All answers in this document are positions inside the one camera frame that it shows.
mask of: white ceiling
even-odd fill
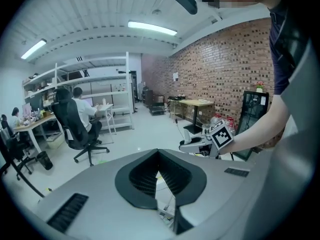
[[[198,6],[198,13],[190,15],[175,0],[28,0],[8,27],[6,47],[21,57],[45,39],[47,44],[27,59],[38,66],[102,53],[169,56],[217,30],[269,15],[261,4]],[[177,35],[128,28],[129,20],[173,29]]]

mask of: metal shelving unit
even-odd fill
[[[86,76],[76,79],[69,80],[69,76],[71,73],[90,70],[90,69],[99,69],[111,66],[125,66],[126,70],[125,73],[116,74],[116,75],[108,75],[108,76]],[[31,79],[28,82],[22,84],[23,87],[23,97],[24,99],[32,98],[34,95],[46,92],[50,89],[57,89],[57,88],[73,88],[76,85],[84,84],[84,83],[94,83],[94,82],[113,82],[116,80],[125,80],[125,90],[124,91],[110,91],[110,92],[101,92],[95,93],[90,95],[84,95],[82,98],[93,98],[93,97],[102,97],[102,96],[113,96],[113,95],[126,95],[127,96],[127,103],[124,106],[114,106],[112,108],[113,112],[127,112],[128,116],[119,115],[114,117],[115,127],[131,127],[134,129],[134,122],[132,118],[133,111],[131,108],[133,107],[132,104],[132,93],[131,93],[131,86],[130,86],[130,67],[129,67],[129,53],[126,52],[125,56],[113,56],[113,57],[97,57],[97,58],[90,58],[85,59],[78,62],[73,62],[69,64],[65,64],[62,66],[58,66],[55,64],[55,68],[51,69],[43,74],[38,75],[34,79]],[[26,90],[30,90],[30,88],[34,85],[38,85],[42,82],[49,81],[51,84],[41,90],[35,91],[33,93],[28,93]],[[105,130],[108,128],[107,126],[103,126],[102,129]]]

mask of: trash can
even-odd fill
[[[49,157],[48,157],[48,154],[46,151],[42,151],[40,152],[37,156],[36,156],[36,159],[40,162],[40,164],[42,164],[42,166],[47,170],[49,171],[52,166],[54,166],[52,164],[52,162],[50,161]]]

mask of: fluorescent light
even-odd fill
[[[36,50],[38,50],[39,48],[41,48],[42,46],[44,46],[47,43],[47,41],[45,40],[41,40],[40,42],[38,42],[37,44],[35,44],[34,46],[32,46],[24,55],[22,55],[21,59],[26,59],[28,58],[31,54],[33,54]]]
[[[153,30],[153,31],[158,31],[161,33],[168,34],[170,36],[176,35],[178,32],[162,27],[162,26],[156,26],[152,24],[147,24],[147,23],[141,23],[141,22],[135,22],[135,21],[129,21],[128,22],[128,27],[129,28],[136,28],[136,29],[144,29],[144,30]]]

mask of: white floor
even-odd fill
[[[92,163],[108,162],[133,153],[150,149],[171,149],[179,151],[179,142],[183,139],[177,125],[169,118],[169,113],[165,115],[152,116],[149,110],[142,104],[137,103],[138,113],[133,114],[134,129],[119,129],[116,135],[113,135],[114,143],[111,142],[110,135],[103,131],[101,146],[110,149],[110,153],[99,150],[92,152]],[[183,127],[190,122],[178,118],[178,125],[182,132]],[[29,175],[22,171],[25,177],[44,195],[49,194],[48,188],[55,190],[74,176],[89,167],[88,155],[84,154],[78,158],[79,163],[75,163],[73,157],[79,153],[79,150],[73,150],[64,142],[58,149],[46,149],[53,168],[46,171],[38,162],[31,164],[33,171]],[[224,160],[231,160],[230,155],[224,155]],[[2,180],[8,190],[18,202],[21,202],[31,211],[35,211],[40,197],[27,184],[16,178],[16,171],[12,166],[8,169]],[[163,203],[168,203],[171,194],[168,190],[159,190],[158,196]]]

